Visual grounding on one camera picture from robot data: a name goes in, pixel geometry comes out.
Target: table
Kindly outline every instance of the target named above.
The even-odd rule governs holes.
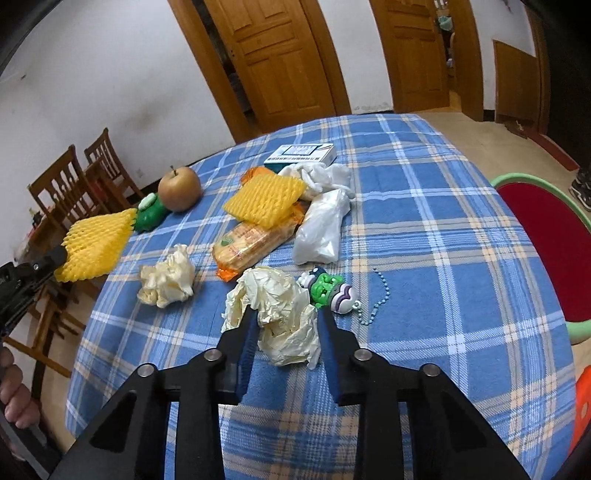
[[[281,144],[333,142],[352,169],[356,199],[343,223],[342,273],[367,306],[391,297],[375,322],[338,320],[390,362],[442,367],[535,479],[562,464],[573,433],[574,368],[563,314],[530,240],[496,191],[454,146],[416,115],[320,119],[265,135],[193,166],[204,197],[154,232],[134,235],[109,276],[77,354],[66,424],[78,435],[141,363],[187,362],[216,345],[226,293],[210,250],[235,225],[222,205],[246,169]],[[165,310],[141,305],[140,265],[175,244],[197,266],[194,297]],[[292,242],[263,264],[294,275]],[[177,410],[168,430],[172,478]],[[255,359],[244,402],[220,407],[226,475],[351,478],[357,409],[337,408],[324,368],[276,368]],[[402,418],[403,428],[408,428]],[[409,438],[405,448],[410,451]]]

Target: box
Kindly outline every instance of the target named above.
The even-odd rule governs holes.
[[[336,158],[335,144],[306,143],[300,145],[282,145],[275,150],[263,165],[279,173],[283,167],[292,163],[318,163],[328,167]]]

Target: apple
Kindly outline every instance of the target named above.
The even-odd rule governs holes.
[[[174,168],[158,183],[160,202],[172,212],[184,212],[203,195],[201,181],[189,167]]]

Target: crumpled tissue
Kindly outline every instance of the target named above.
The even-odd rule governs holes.
[[[271,365],[307,361],[310,370],[316,367],[320,357],[316,308],[310,304],[308,290],[292,275],[271,267],[245,270],[226,296],[222,333],[240,325],[247,305],[258,310],[258,347]]]
[[[187,245],[177,244],[166,260],[155,266],[142,265],[139,268],[142,287],[138,300],[146,305],[163,309],[174,301],[185,301],[193,295],[195,266],[189,260]]]
[[[283,167],[279,175],[303,180],[308,187],[300,198],[308,202],[322,193],[336,189],[342,189],[350,199],[355,198],[350,188],[351,170],[345,165],[333,163],[325,167],[321,163],[295,163]]]

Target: door frame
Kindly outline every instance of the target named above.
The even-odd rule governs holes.
[[[205,26],[192,1],[168,0],[168,4],[205,77],[207,86],[222,112],[234,141],[242,143],[254,138],[256,135],[248,124],[246,116],[242,113],[230,80],[223,71],[222,62],[209,40]]]
[[[484,121],[482,52],[472,4],[470,0],[447,0],[447,7],[456,32],[454,36],[454,67],[462,113],[476,122],[482,122]],[[460,62],[456,61],[458,48],[460,49]]]
[[[351,113],[345,80],[336,55],[335,45],[318,0],[298,0],[316,42],[330,94],[337,115]],[[168,0],[178,25],[189,44],[195,61],[201,68],[205,81],[228,124],[236,143],[242,143],[257,136],[242,112],[238,99],[232,90],[222,64],[209,39],[201,17],[191,0]]]
[[[527,5],[525,6],[527,18],[530,21],[531,35],[534,39],[535,58],[538,61],[540,77],[540,108],[538,119],[534,128],[545,135],[548,133],[550,122],[550,59],[548,58],[548,47],[544,36],[544,25],[538,15]]]

